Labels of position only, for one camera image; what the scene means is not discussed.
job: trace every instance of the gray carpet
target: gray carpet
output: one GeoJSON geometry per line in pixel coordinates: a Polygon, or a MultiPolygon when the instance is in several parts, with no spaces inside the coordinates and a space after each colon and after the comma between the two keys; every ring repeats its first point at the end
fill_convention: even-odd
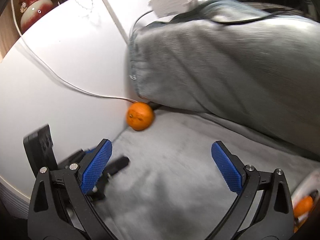
{"type": "Polygon", "coordinates": [[[283,169],[290,190],[320,167],[197,115],[160,109],[149,129],[127,128],[114,142],[112,158],[126,155],[131,164],[106,187],[106,200],[96,205],[99,215],[119,239],[205,239],[236,198],[211,158],[216,140],[244,164],[261,171],[283,169]]]}

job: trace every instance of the metal screw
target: metal screw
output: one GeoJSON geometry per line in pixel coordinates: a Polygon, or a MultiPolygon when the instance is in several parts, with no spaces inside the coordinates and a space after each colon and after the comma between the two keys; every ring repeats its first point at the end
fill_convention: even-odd
{"type": "Polygon", "coordinates": [[[277,173],[278,175],[282,175],[282,174],[283,174],[283,170],[281,170],[281,169],[276,169],[276,173],[277,173]]]}
{"type": "Polygon", "coordinates": [[[41,169],[40,169],[40,173],[45,173],[47,171],[47,167],[42,167],[41,169]]]}
{"type": "Polygon", "coordinates": [[[74,170],[76,170],[78,168],[78,164],[72,163],[72,164],[70,164],[69,168],[70,168],[70,170],[74,171],[74,170]]]}
{"type": "Polygon", "coordinates": [[[254,171],[255,167],[251,164],[248,164],[246,167],[245,167],[248,171],[254,171]]]}

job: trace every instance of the blue gripper pad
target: blue gripper pad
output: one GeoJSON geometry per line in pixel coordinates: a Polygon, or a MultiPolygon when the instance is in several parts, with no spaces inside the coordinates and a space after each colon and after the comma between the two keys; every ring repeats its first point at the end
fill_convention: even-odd
{"type": "MultiPolygon", "coordinates": [[[[94,151],[90,151],[87,155],[93,154],[94,151]]],[[[112,155],[112,143],[106,140],[99,152],[92,159],[82,174],[80,188],[84,194],[87,194],[96,185],[102,171],[107,165],[112,155]]]]}
{"type": "Polygon", "coordinates": [[[239,195],[242,191],[241,175],[217,142],[212,144],[211,155],[229,189],[239,195]]]}

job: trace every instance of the orange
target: orange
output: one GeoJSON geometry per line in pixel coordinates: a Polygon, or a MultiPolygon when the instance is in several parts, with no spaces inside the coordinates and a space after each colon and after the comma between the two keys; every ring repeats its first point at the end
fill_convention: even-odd
{"type": "Polygon", "coordinates": [[[293,214],[295,218],[309,212],[313,206],[313,199],[311,196],[306,196],[296,205],[293,209],[293,214]]]}
{"type": "Polygon", "coordinates": [[[136,131],[148,128],[154,119],[152,108],[146,103],[137,102],[132,104],[127,112],[127,124],[136,131]]]}

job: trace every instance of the red and white vase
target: red and white vase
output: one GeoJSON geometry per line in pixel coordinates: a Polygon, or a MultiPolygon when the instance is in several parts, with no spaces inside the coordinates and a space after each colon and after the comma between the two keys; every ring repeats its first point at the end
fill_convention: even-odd
{"type": "Polygon", "coordinates": [[[51,0],[19,0],[19,4],[20,12],[23,13],[20,22],[22,33],[53,9],[51,0]]]}

